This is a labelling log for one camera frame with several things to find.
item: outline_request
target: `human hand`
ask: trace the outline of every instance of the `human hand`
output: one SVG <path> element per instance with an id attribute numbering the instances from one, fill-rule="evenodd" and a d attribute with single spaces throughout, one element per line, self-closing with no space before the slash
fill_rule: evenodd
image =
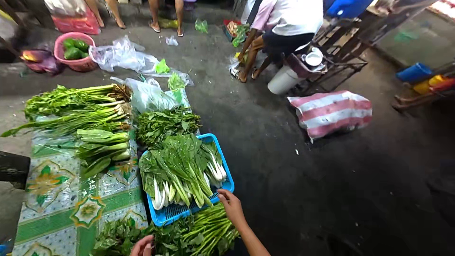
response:
<path id="1" fill-rule="evenodd" d="M 248 226 L 245 216 L 243 215 L 240 199 L 226 189 L 218 189 L 217 192 L 219 193 L 218 198 L 222 202 L 224 210 L 226 211 L 226 216 L 232 224 L 234 224 L 237 229 L 245 225 Z"/>
<path id="2" fill-rule="evenodd" d="M 240 53 L 237 57 L 238 61 L 240 61 L 241 63 L 243 62 L 243 53 Z"/>
<path id="3" fill-rule="evenodd" d="M 155 248 L 153 245 L 154 236 L 145 236 L 140 239 L 131 250 L 130 256 L 152 256 L 152 251 Z"/>

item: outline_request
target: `pink plastic basket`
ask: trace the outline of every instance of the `pink plastic basket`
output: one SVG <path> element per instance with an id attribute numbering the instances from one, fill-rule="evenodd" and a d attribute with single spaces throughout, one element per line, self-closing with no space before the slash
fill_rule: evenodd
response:
<path id="1" fill-rule="evenodd" d="M 90 58 L 90 56 L 80 59 L 80 60 L 65 60 L 64 53 L 65 49 L 63 47 L 63 41 L 67 38 L 74 38 L 78 40 L 85 41 L 90 46 L 95 46 L 95 41 L 84 33 L 80 32 L 69 32 L 59 36 L 56 40 L 54 46 L 54 56 L 61 63 L 67 64 L 71 69 L 79 72 L 88 72 L 96 69 L 97 64 Z"/>

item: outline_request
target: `red container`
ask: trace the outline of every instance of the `red container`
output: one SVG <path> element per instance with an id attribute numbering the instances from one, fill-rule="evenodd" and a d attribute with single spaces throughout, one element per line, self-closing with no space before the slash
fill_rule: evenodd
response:
<path id="1" fill-rule="evenodd" d="M 95 46 L 95 41 L 89 36 L 84 33 L 79 32 L 70 32 L 59 36 L 55 42 L 54 46 L 54 57 L 60 61 L 61 63 L 67 64 L 70 69 L 76 70 L 79 72 L 88 72 L 96 69 L 98 66 L 90 56 L 80 59 L 80 60 L 65 60 L 64 53 L 65 49 L 63 47 L 63 41 L 66 38 L 74 38 L 78 40 L 83 40 L 90 46 Z"/>
<path id="2" fill-rule="evenodd" d="M 81 32 L 91 35 L 99 35 L 101 30 L 95 15 L 86 7 L 85 17 L 57 17 L 51 15 L 56 28 L 62 32 Z"/>

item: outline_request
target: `pink bag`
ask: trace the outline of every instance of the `pink bag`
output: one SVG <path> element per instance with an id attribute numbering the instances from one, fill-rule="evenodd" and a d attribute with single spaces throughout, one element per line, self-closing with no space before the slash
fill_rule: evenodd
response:
<path id="1" fill-rule="evenodd" d="M 345 129 L 365 127 L 372 118 L 371 102 L 349 91 L 316 93 L 308 97 L 288 97 L 297 108 L 299 125 L 311 139 Z"/>

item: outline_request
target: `yellow container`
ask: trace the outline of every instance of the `yellow container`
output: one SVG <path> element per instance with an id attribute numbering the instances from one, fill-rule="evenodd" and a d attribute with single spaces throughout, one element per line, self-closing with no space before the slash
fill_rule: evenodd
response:
<path id="1" fill-rule="evenodd" d="M 431 87 L 433 87 L 433 86 L 438 85 L 438 84 L 441 83 L 441 82 L 444 82 L 445 80 L 447 80 L 447 78 L 444 78 L 444 77 L 442 77 L 441 75 L 437 75 L 437 76 L 432 77 L 432 78 L 428 81 L 428 84 L 429 84 Z"/>
<path id="2" fill-rule="evenodd" d="M 414 87 L 413 87 L 414 91 L 418 92 L 419 94 L 427 94 L 430 92 L 430 84 L 429 84 L 429 80 L 426 80 L 426 81 L 423 81 L 423 82 L 420 82 L 418 84 L 416 84 Z"/>

